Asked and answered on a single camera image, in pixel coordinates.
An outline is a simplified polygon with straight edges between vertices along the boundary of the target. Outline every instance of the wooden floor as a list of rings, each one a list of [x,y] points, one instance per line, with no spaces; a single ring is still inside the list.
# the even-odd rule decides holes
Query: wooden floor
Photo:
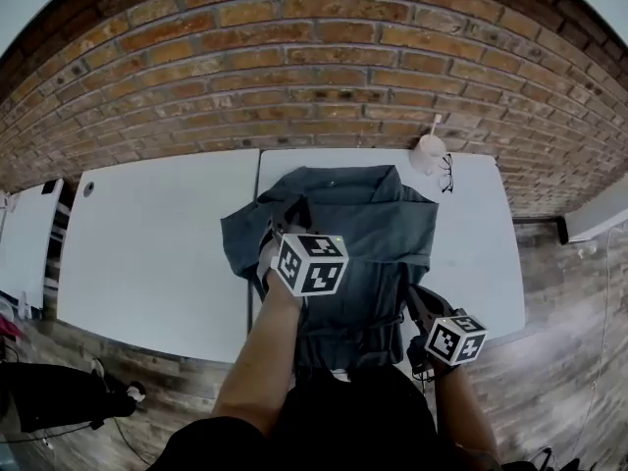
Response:
[[[522,459],[551,445],[561,465],[580,456],[583,469],[597,461],[598,470],[628,470],[628,294],[623,284],[628,234],[613,233],[610,241],[607,308],[606,235],[560,246],[555,226],[548,224],[519,226],[517,238],[527,326],[487,345],[468,367],[502,456],[505,461]],[[211,412],[228,370],[227,365],[103,340],[59,323],[31,327],[20,351],[31,361],[83,370],[97,356],[121,379],[144,383],[147,399],[120,424],[148,462],[175,430]],[[146,468],[112,421],[96,432],[85,430],[52,443],[54,451],[42,444],[12,445],[12,450],[28,471]],[[210,442],[212,451],[220,450]]]

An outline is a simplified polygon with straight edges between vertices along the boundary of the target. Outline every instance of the white cup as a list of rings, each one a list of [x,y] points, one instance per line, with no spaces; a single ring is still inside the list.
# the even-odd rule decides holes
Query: white cup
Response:
[[[410,164],[419,173],[431,175],[446,152],[445,144],[439,137],[424,134],[410,153]]]

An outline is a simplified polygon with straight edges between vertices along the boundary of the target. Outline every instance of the brick wall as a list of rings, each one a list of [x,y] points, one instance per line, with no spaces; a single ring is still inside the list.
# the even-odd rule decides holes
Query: brick wall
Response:
[[[496,156],[515,216],[628,153],[628,55],[578,0],[55,0],[0,63],[0,184],[245,147]]]

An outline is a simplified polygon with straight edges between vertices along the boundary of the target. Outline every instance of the black shirt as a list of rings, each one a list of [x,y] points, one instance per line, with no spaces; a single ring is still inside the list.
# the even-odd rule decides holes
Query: black shirt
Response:
[[[269,439],[239,419],[196,421],[170,438],[150,469],[207,469],[217,455],[230,466],[385,459],[415,462],[419,469],[447,467],[455,445],[437,435],[425,398],[407,377],[385,367],[349,372],[349,378],[347,383],[318,372],[299,382]]]

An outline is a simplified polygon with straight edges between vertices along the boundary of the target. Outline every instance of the eyeglasses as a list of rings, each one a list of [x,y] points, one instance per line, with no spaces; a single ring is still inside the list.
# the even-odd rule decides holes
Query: eyeglasses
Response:
[[[439,176],[439,187],[441,188],[441,192],[449,192],[453,193],[453,160],[451,159],[451,154],[447,153],[445,157],[443,157],[443,162],[439,164],[439,168],[445,171],[444,174]]]

